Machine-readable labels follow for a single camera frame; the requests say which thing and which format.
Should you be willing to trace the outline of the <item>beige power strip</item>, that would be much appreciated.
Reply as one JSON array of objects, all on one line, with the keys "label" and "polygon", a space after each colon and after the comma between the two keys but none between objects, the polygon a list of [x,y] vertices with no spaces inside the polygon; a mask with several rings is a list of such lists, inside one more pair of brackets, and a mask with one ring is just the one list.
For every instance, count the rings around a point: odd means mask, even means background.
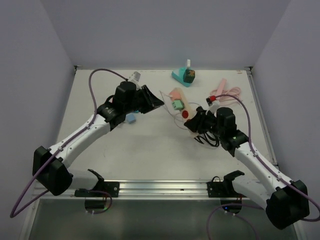
[{"label": "beige power strip", "polygon": [[195,111],[191,108],[183,90],[179,87],[174,88],[173,90],[179,91],[180,96],[181,96],[181,101],[184,103],[184,109],[183,110],[176,110],[179,112],[180,116],[181,116],[181,121],[183,123],[183,125],[190,121],[194,116],[195,116]]}]

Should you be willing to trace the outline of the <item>light blue cube charger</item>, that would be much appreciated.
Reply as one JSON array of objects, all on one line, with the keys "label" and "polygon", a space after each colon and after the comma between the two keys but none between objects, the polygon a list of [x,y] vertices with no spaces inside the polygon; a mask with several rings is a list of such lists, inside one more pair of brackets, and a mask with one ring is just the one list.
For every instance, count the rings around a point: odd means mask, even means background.
[{"label": "light blue cube charger", "polygon": [[128,124],[133,124],[136,122],[136,117],[133,113],[127,114],[125,119]]}]

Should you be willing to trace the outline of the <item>salmon cube charger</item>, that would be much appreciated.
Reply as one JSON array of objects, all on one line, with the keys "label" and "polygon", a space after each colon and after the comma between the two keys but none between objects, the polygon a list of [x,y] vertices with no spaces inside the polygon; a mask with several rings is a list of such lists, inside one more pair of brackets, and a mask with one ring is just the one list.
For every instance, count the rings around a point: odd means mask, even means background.
[{"label": "salmon cube charger", "polygon": [[173,90],[169,93],[169,98],[173,102],[176,100],[181,100],[181,95],[180,95],[179,91]]}]

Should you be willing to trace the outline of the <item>teal triangular power strip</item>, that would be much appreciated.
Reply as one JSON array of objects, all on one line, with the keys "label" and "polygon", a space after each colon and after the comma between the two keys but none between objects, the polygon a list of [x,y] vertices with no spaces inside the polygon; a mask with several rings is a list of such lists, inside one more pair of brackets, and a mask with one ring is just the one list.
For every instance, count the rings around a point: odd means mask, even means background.
[{"label": "teal triangular power strip", "polygon": [[183,86],[185,87],[190,87],[191,84],[190,83],[185,83],[183,81],[183,75],[184,75],[184,72],[186,69],[190,69],[190,68],[186,68],[186,67],[181,67],[181,68],[178,68],[178,69],[175,69],[171,72],[171,76],[176,80],[178,81],[179,83],[181,83]]}]

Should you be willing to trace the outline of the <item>pink power strip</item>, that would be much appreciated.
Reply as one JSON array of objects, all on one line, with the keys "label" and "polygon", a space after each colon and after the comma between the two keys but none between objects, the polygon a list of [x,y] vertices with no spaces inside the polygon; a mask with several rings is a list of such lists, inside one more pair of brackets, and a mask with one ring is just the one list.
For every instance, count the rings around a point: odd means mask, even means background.
[{"label": "pink power strip", "polygon": [[223,93],[226,82],[227,82],[227,80],[225,78],[221,79],[220,84],[219,84],[217,91],[216,91],[216,95],[221,95]]}]

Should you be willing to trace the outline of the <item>dark green cube charger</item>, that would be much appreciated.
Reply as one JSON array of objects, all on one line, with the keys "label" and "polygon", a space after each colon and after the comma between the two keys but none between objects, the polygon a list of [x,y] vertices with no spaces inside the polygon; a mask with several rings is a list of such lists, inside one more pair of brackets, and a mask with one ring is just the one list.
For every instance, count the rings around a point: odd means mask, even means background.
[{"label": "dark green cube charger", "polygon": [[192,84],[196,76],[196,72],[192,69],[186,69],[183,74],[183,82]]}]

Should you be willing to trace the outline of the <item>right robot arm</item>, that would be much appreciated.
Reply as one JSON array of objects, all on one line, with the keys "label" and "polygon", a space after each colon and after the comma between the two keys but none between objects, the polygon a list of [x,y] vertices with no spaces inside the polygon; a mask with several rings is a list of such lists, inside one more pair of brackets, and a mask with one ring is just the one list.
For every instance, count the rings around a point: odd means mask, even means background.
[{"label": "right robot arm", "polygon": [[224,176],[223,192],[227,196],[241,194],[265,210],[270,222],[282,230],[310,214],[308,190],[300,181],[282,174],[237,128],[236,116],[229,107],[220,107],[216,113],[196,109],[193,118],[184,122],[192,133],[211,133],[219,139],[224,150],[243,163],[257,178],[252,180],[239,170]]}]

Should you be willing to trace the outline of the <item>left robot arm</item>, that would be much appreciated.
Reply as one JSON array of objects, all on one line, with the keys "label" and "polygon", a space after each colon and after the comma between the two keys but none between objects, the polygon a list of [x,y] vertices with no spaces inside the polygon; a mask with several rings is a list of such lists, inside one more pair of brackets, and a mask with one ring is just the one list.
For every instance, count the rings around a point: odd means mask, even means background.
[{"label": "left robot arm", "polygon": [[50,148],[40,146],[34,151],[32,175],[51,194],[61,195],[75,182],[75,175],[68,168],[84,150],[123,123],[128,114],[146,114],[163,105],[146,85],[137,87],[130,81],[121,82],[114,95],[77,131]]}]

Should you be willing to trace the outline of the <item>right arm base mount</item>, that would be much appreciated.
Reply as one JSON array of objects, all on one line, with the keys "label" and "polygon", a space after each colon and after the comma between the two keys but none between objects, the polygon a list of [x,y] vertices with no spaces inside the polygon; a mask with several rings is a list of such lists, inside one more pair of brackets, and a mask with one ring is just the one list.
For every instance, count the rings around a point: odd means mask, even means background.
[{"label": "right arm base mount", "polygon": [[244,195],[236,192],[232,183],[236,178],[244,175],[242,171],[236,170],[225,175],[223,180],[219,176],[214,176],[206,183],[208,197],[219,198],[221,205],[241,204]]}]

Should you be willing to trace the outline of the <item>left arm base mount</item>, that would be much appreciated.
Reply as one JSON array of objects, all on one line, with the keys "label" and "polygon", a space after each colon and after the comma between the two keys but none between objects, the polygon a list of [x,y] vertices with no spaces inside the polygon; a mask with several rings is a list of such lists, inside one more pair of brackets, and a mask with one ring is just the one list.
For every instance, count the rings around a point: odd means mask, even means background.
[{"label": "left arm base mount", "polygon": [[94,178],[92,188],[77,187],[74,196],[76,198],[85,198],[84,208],[88,214],[98,215],[105,213],[110,209],[113,198],[119,196],[120,182],[105,181],[105,179],[96,171],[88,169],[89,176]]}]

